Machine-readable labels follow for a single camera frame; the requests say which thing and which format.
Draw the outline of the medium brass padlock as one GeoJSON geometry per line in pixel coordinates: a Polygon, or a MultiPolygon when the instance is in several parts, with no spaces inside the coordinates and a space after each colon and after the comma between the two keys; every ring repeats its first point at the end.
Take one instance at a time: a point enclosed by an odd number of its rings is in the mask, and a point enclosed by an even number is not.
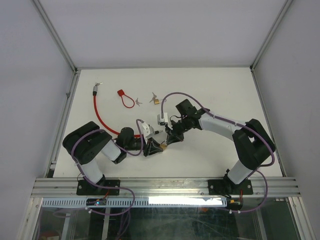
{"type": "Polygon", "coordinates": [[[161,143],[161,144],[160,144],[160,147],[161,147],[161,149],[164,151],[164,150],[167,149],[168,145],[165,144],[165,143],[161,143]]]}

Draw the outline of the small brass long-shackle padlock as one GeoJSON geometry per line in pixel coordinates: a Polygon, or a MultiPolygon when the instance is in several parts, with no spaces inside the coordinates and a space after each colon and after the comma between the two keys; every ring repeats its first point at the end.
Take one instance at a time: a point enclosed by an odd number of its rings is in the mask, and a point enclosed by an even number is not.
{"type": "Polygon", "coordinates": [[[149,103],[154,103],[155,105],[159,105],[159,104],[164,103],[166,101],[167,101],[166,99],[158,98],[158,96],[154,92],[152,92],[152,98],[149,101],[149,103]]]}

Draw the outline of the red thin-cable padlock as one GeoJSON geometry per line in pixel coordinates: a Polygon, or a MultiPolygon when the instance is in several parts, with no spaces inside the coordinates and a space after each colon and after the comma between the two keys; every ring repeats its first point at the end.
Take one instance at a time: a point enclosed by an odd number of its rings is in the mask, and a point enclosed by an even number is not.
{"type": "Polygon", "coordinates": [[[128,96],[123,89],[118,90],[117,94],[121,98],[121,102],[125,108],[132,109],[135,106],[135,100],[128,96]]]}

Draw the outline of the thick red cable lock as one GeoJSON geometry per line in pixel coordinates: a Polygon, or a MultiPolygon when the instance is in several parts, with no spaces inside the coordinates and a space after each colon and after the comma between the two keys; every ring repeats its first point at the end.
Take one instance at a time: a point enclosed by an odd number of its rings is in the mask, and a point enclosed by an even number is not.
{"type": "Polygon", "coordinates": [[[92,89],[93,110],[101,127],[117,136],[121,129],[130,127],[134,130],[134,136],[139,135],[136,120],[140,119],[154,128],[155,136],[164,133],[161,126],[153,121],[153,110],[157,107],[150,103],[152,92],[143,90],[142,86],[136,83],[108,83],[107,81],[95,80],[92,89]],[[128,96],[138,98],[142,104],[135,104],[133,108],[126,108],[122,104],[117,91],[122,89],[128,96]]]}

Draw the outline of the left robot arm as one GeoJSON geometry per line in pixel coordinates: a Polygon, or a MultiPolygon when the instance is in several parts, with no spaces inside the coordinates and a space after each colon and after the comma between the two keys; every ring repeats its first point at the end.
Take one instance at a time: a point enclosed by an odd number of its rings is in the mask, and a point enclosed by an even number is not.
{"type": "Polygon", "coordinates": [[[153,138],[158,131],[154,131],[145,122],[141,123],[141,127],[142,135],[138,137],[134,136],[132,128],[124,127],[116,139],[113,139],[95,122],[90,121],[64,138],[62,146],[75,158],[75,163],[81,168],[80,173],[83,177],[89,178],[89,181],[83,179],[78,182],[78,195],[115,196],[119,194],[116,189],[105,189],[105,187],[116,187],[117,184],[107,180],[100,170],[96,160],[98,154],[101,153],[114,164],[119,164],[132,151],[137,151],[145,157],[164,151],[163,145],[153,138]]]}

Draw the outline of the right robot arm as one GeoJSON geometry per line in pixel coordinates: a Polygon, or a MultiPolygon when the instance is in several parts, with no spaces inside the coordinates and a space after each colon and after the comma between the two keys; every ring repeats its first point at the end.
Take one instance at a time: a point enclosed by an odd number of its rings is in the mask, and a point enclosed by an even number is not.
{"type": "Polygon", "coordinates": [[[185,99],[176,109],[180,120],[170,120],[166,112],[158,115],[158,124],[165,127],[168,145],[182,142],[184,134],[191,129],[213,132],[234,143],[238,160],[232,169],[228,169],[219,183],[213,184],[211,191],[228,197],[241,189],[242,183],[254,173],[267,158],[275,160],[276,146],[257,119],[236,122],[219,116],[207,108],[196,109],[185,99]]]}

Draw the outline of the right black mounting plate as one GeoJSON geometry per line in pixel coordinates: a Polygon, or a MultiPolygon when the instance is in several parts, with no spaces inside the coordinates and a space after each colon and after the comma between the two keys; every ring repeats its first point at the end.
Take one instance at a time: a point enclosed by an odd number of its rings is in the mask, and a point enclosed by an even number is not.
{"type": "Polygon", "coordinates": [[[229,197],[231,195],[253,195],[252,182],[249,179],[243,180],[240,184],[234,184],[232,181],[225,179],[209,179],[209,195],[222,195],[229,197]]]}

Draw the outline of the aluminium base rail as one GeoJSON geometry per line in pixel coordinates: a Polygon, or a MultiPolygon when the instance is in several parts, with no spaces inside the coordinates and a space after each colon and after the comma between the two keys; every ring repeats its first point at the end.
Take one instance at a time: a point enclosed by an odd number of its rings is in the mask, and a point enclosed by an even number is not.
{"type": "MultiPolygon", "coordinates": [[[[117,184],[117,195],[112,197],[137,198],[153,196],[181,196],[181,197],[218,197],[209,195],[208,180],[216,178],[110,178],[117,184]]],[[[33,198],[67,198],[93,196],[91,194],[78,195],[78,184],[81,178],[38,178],[35,180],[31,196],[33,198]]],[[[240,195],[245,198],[300,197],[298,183],[293,177],[252,177],[249,179],[253,188],[253,195],[240,195]]]]}

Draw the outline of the right aluminium frame post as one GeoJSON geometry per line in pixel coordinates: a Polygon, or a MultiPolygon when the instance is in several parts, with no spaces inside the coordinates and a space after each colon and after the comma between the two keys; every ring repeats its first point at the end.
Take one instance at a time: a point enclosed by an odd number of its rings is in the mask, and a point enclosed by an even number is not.
{"type": "Polygon", "coordinates": [[[271,25],[271,28],[269,29],[265,39],[263,40],[263,43],[261,47],[259,48],[252,64],[250,65],[251,72],[255,71],[255,68],[258,66],[260,60],[262,59],[263,55],[265,54],[268,46],[270,45],[274,35],[276,34],[276,31],[278,30],[280,24],[284,20],[284,18],[287,15],[287,12],[289,11],[290,7],[293,5],[295,1],[294,0],[285,0],[282,7],[280,8],[274,22],[271,25]]]}

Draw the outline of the aluminium frame post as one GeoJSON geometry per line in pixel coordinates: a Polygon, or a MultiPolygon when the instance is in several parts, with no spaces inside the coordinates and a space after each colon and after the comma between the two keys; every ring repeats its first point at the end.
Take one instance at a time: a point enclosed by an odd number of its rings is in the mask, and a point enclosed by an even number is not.
{"type": "Polygon", "coordinates": [[[33,4],[35,10],[37,11],[39,17],[41,18],[44,26],[48,30],[53,42],[57,46],[59,52],[61,53],[63,59],[67,63],[68,67],[71,69],[73,74],[76,74],[78,71],[78,68],[76,67],[74,61],[72,60],[70,54],[67,51],[67,48],[65,47],[62,39],[60,38],[56,28],[54,27],[52,21],[50,20],[43,4],[40,0],[31,0],[31,3],[33,4]]]}
{"type": "Polygon", "coordinates": [[[287,12],[289,11],[290,7],[293,5],[295,1],[294,0],[285,0],[282,7],[280,8],[274,22],[271,25],[271,28],[269,29],[265,39],[263,40],[263,43],[261,47],[259,48],[252,64],[250,65],[251,72],[255,71],[255,68],[258,66],[260,60],[262,59],[263,55],[265,54],[268,46],[270,45],[274,35],[276,34],[276,31],[278,30],[280,24],[284,20],[284,18],[287,15],[287,12]]]}

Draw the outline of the left aluminium frame post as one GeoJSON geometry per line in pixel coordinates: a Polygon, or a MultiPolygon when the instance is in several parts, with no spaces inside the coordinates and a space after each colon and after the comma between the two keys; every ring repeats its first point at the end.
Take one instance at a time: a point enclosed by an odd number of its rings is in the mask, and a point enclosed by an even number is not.
{"type": "Polygon", "coordinates": [[[68,67],[71,69],[73,74],[76,74],[78,71],[78,68],[76,67],[74,61],[72,60],[70,54],[67,51],[67,48],[65,47],[62,39],[60,38],[56,28],[54,27],[52,21],[50,20],[43,4],[40,0],[31,0],[31,3],[33,4],[35,10],[37,11],[39,17],[41,18],[44,26],[48,30],[53,42],[57,46],[59,52],[61,53],[63,59],[67,63],[68,67]]]}

